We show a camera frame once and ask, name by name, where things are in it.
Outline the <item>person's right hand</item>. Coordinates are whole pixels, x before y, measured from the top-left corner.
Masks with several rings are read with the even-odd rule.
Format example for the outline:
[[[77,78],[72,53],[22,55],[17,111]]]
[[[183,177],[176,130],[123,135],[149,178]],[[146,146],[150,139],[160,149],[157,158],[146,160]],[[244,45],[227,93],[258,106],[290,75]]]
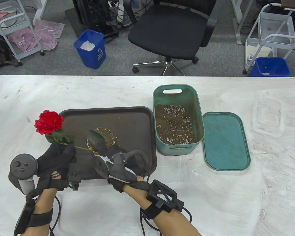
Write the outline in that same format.
[[[93,168],[115,190],[122,193],[123,188],[129,185],[137,190],[149,191],[150,184],[137,179],[137,176],[149,173],[148,158],[142,151],[126,151],[117,145],[107,146],[99,142],[97,153],[92,162]]]

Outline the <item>person's left hand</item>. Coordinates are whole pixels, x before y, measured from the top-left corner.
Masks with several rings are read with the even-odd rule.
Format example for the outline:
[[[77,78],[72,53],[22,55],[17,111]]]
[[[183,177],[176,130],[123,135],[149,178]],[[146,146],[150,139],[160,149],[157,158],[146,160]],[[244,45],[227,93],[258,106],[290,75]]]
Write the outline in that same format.
[[[53,143],[47,151],[37,159],[39,180],[38,190],[57,189],[64,190],[69,186],[67,175],[70,164],[76,162],[76,148],[74,143],[61,145]]]

